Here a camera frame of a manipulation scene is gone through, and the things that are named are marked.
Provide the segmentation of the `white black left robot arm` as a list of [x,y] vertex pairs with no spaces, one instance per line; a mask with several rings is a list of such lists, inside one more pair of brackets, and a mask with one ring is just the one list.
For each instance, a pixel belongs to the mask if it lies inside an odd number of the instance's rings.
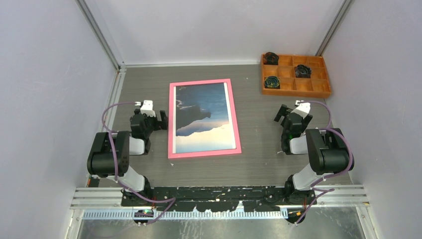
[[141,206],[152,202],[153,190],[148,179],[129,165],[129,160],[130,156],[149,153],[153,131],[168,129],[166,112],[159,113],[160,119],[136,109],[129,121],[130,131],[97,133],[87,159],[87,170],[92,176],[122,183],[126,196],[132,194]]

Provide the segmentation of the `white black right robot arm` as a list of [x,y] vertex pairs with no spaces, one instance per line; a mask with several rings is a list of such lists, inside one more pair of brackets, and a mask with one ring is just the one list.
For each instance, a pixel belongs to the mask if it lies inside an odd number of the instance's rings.
[[283,128],[280,142],[286,155],[307,155],[308,164],[298,173],[290,175],[284,185],[283,199],[297,204],[310,198],[314,186],[354,166],[353,154],[339,128],[309,129],[313,119],[310,102],[297,101],[295,108],[281,105],[274,117]]

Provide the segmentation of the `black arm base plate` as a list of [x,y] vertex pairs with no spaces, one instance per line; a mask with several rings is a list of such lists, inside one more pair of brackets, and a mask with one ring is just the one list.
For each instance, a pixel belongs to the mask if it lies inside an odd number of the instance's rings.
[[222,187],[155,187],[152,202],[135,194],[122,192],[121,204],[126,207],[152,206],[160,211],[175,198],[170,212],[233,212],[243,207],[245,212],[274,212],[281,206],[303,209],[315,198],[314,191],[292,191],[279,186],[222,186]]

